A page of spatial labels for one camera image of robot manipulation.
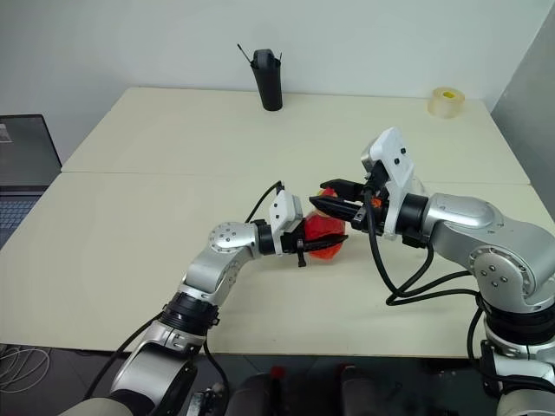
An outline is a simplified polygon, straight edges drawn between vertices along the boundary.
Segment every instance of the black holder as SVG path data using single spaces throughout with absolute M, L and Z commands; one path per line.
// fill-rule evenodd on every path
M 256 68 L 251 62 L 254 78 L 257 80 L 262 107 L 268 111 L 278 111 L 284 104 L 281 98 L 281 61 L 277 58 L 273 68 Z

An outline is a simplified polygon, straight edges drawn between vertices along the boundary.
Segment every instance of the laptop keyboard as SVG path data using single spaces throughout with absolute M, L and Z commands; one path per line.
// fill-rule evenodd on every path
M 15 229 L 36 201 L 0 201 L 0 230 Z

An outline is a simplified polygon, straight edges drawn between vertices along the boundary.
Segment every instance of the table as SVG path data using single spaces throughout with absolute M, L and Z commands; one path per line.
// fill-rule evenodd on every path
M 284 175 L 314 194 L 326 178 Z M 244 220 L 271 175 L 62 173 L 0 250 L 0 342 L 113 350 L 173 295 L 209 230 Z M 424 183 L 430 192 L 474 195 L 506 215 L 555 233 L 529 185 Z M 259 213 L 266 217 L 267 205 Z M 381 242 L 397 284 L 424 258 Z M 218 353 L 466 355 L 470 296 L 390 308 L 365 235 L 351 232 L 332 263 L 264 257 L 248 263 L 210 332 Z M 437 277 L 460 268 L 440 258 Z M 446 287 L 475 287 L 472 277 Z M 476 339 L 483 336 L 478 332 Z
M 285 94 L 264 111 L 258 93 L 130 88 L 63 166 L 64 172 L 306 174 L 361 177 L 358 155 L 397 126 L 423 181 L 529 184 L 481 101 L 451 120 L 427 100 Z

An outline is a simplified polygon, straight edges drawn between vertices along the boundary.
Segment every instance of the tape roll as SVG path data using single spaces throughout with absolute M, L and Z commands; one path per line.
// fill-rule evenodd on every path
M 454 88 L 439 87 L 432 93 L 432 98 L 428 101 L 428 111 L 443 119 L 451 119 L 462 109 L 465 102 L 465 95 Z

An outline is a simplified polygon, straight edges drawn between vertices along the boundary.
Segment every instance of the white cable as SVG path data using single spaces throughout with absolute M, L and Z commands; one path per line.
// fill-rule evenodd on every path
M 13 374 L 11 376 L 11 379 L 8 381 L 4 381 L 0 383 L 1 387 L 7 387 L 8 385 L 16 382 L 16 381 L 20 381 L 23 380 L 25 378 L 27 378 L 28 376 L 30 376 L 31 374 L 33 374 L 42 364 L 44 364 L 46 362 L 46 365 L 44 366 L 44 371 L 42 372 L 42 374 L 39 376 L 38 379 L 36 379 L 33 383 L 31 383 L 30 385 L 17 389 L 17 390 L 5 390 L 0 388 L 0 393 L 21 393 L 21 392 L 25 392 L 27 390 L 30 390 L 32 387 L 36 386 L 38 383 L 40 383 L 42 381 L 42 379 L 44 379 L 44 377 L 46 376 L 46 373 L 49 371 L 50 368 L 50 356 L 49 353 L 51 351 L 52 348 L 49 348 L 48 352 L 44 351 L 40 348 L 28 348 L 28 349 L 19 349 L 19 348 L 15 348 L 15 352 L 10 353 L 10 354 L 5 354 L 2 357 L 0 357 L 0 361 L 4 360 L 6 358 L 10 358 L 11 356 L 15 356 L 16 358 L 10 363 L 10 367 L 7 371 L 4 371 L 4 373 L 2 373 L 2 376 L 5 376 L 6 374 L 8 374 L 13 367 L 15 367 L 16 365 L 14 365 L 18 359 L 19 359 L 19 355 L 25 352 L 29 352 L 29 354 L 27 355 L 27 357 L 25 357 L 25 360 L 23 361 L 23 364 L 19 367 L 19 369 L 16 371 L 15 374 Z M 38 351 L 39 353 L 44 355 L 44 358 L 38 363 L 36 364 L 33 368 L 31 368 L 30 370 L 28 370 L 25 374 L 23 375 L 19 375 L 19 373 L 21 373 L 21 371 L 23 370 L 23 367 L 25 366 L 25 364 L 27 364 L 30 356 L 35 352 Z

